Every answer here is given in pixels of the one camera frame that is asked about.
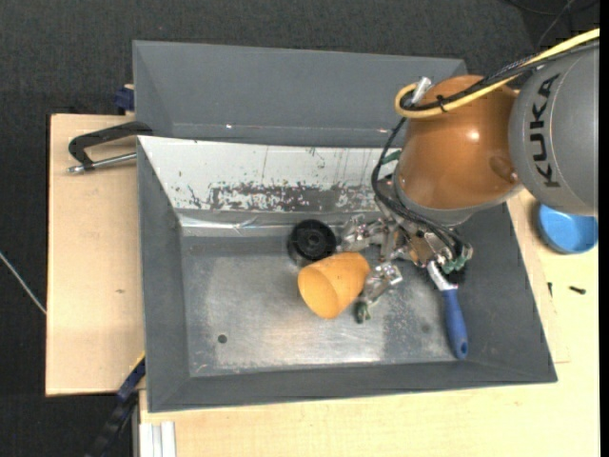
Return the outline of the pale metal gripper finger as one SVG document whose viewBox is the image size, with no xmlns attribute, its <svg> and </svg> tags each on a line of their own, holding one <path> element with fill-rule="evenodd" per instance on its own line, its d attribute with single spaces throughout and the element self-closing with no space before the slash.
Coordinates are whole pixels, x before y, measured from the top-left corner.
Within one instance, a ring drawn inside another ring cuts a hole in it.
<svg viewBox="0 0 609 457">
<path fill-rule="evenodd" d="M 358 297 L 358 301 L 365 305 L 372 305 L 402 281 L 402 273 L 396 264 L 385 262 L 377 265 L 366 275 L 363 291 Z"/>
<path fill-rule="evenodd" d="M 363 215 L 354 215 L 339 228 L 339 251 L 361 251 L 383 238 L 383 220 L 368 221 Z"/>
</svg>

